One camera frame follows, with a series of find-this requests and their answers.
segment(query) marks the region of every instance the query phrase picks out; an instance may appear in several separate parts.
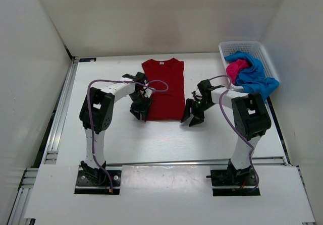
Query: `white wall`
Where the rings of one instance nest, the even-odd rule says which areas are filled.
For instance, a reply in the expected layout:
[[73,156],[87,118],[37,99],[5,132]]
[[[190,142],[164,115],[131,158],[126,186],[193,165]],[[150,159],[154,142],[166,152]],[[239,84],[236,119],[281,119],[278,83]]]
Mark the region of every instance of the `white wall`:
[[39,0],[0,0],[0,16],[0,224],[6,224],[70,60]]
[[76,56],[213,52],[259,40],[281,0],[42,0]]
[[263,39],[281,85],[272,95],[294,165],[323,224],[323,0],[284,0]]

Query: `white panel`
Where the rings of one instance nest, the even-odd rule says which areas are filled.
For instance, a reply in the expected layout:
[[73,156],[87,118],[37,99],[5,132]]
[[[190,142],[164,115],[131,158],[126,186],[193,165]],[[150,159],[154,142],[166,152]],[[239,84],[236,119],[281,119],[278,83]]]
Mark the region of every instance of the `white panel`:
[[263,41],[281,80],[272,95],[274,108],[318,224],[323,224],[322,25],[323,0],[284,0]]
[[[219,53],[185,53],[97,58],[96,62],[79,63],[74,80],[69,109],[61,137],[57,159],[60,165],[78,165],[85,159],[86,136],[79,113],[87,85],[94,79],[119,80],[126,73],[143,71],[141,64],[148,59],[184,61],[184,91],[186,98],[204,79],[223,75],[224,67]],[[212,80],[214,86],[227,85],[225,78]],[[103,88],[107,83],[96,83]],[[229,159],[235,149],[237,134],[225,121],[219,105],[205,112],[203,124],[188,127],[188,122],[143,122],[129,112],[129,97],[114,107],[112,123],[105,132],[104,155],[107,163],[136,163],[159,161],[187,161]],[[225,108],[231,121],[232,110]],[[272,127],[257,145],[255,157],[282,157],[284,152],[278,134]]]
[[0,0],[0,16],[0,224],[6,224],[70,61],[39,0]]
[[42,0],[73,55],[213,52],[259,40],[281,0]]
[[209,167],[124,166],[120,195],[74,194],[76,166],[42,165],[26,218],[50,224],[302,225],[314,218],[295,167],[257,166],[261,196],[213,197]]

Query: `robotic arm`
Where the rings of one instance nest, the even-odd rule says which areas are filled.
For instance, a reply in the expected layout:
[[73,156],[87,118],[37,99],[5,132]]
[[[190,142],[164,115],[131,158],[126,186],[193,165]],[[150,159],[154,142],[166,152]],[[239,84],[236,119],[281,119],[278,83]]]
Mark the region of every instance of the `robotic arm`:
[[[122,97],[127,95],[132,99],[130,112],[139,120],[142,118],[147,120],[147,114],[149,107],[152,103],[152,99],[148,97],[149,90],[135,83],[126,83],[125,81],[135,81],[146,85],[148,79],[145,74],[138,72],[136,76],[125,74],[120,79],[121,83],[112,84],[103,89],[90,88],[90,102],[91,111],[94,125],[94,150],[96,161],[105,168],[105,158],[103,155],[104,146],[104,133],[109,127],[114,104]],[[99,168],[96,162],[93,160],[92,153],[92,131],[89,119],[89,110],[87,104],[87,97],[85,97],[81,112],[80,120],[83,123],[83,127],[86,133],[86,158],[85,161],[81,161],[81,167],[85,171],[88,180],[94,184],[101,184],[105,180],[104,172]]]
[[[187,99],[183,118],[187,120],[191,114],[193,119],[189,126],[204,122],[204,112],[219,103],[221,94],[226,87],[212,86],[209,80],[203,80],[198,85],[198,91],[194,91],[193,98]],[[255,148],[266,130],[271,127],[267,109],[259,93],[246,94],[229,90],[223,96],[222,104],[233,111],[235,128]],[[240,137],[235,151],[229,160],[227,168],[226,185],[240,184],[244,178],[252,173],[250,152],[252,151]]]

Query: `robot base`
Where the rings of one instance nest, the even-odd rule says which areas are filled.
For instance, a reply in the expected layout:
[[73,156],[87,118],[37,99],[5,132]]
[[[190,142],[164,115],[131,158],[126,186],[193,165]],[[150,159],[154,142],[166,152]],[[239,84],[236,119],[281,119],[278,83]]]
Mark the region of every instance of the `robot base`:
[[99,194],[99,195],[119,195],[121,174],[120,170],[107,170],[111,176],[113,184],[113,193],[110,190],[110,181],[105,179],[101,184],[94,184],[89,181],[85,175],[85,171],[80,168],[76,178],[74,194]]
[[212,180],[213,196],[260,196],[259,188],[254,188],[256,177],[253,171],[234,182],[227,170],[211,170],[207,178]]

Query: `red cloth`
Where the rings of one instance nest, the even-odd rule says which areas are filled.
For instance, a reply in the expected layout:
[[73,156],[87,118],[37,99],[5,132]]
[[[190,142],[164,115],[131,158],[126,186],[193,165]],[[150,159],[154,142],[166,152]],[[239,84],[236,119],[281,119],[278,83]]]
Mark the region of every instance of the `red cloth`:
[[227,66],[227,75],[231,77],[232,84],[236,82],[236,78],[241,70],[248,69],[250,67],[251,65],[247,60],[237,60],[229,64],[229,66]]
[[[149,81],[163,80],[168,84],[168,91],[154,92],[148,112],[149,121],[157,120],[180,120],[184,113],[184,62],[177,59],[167,61],[147,60],[142,68]],[[154,82],[151,87],[156,90],[165,89],[165,85]]]

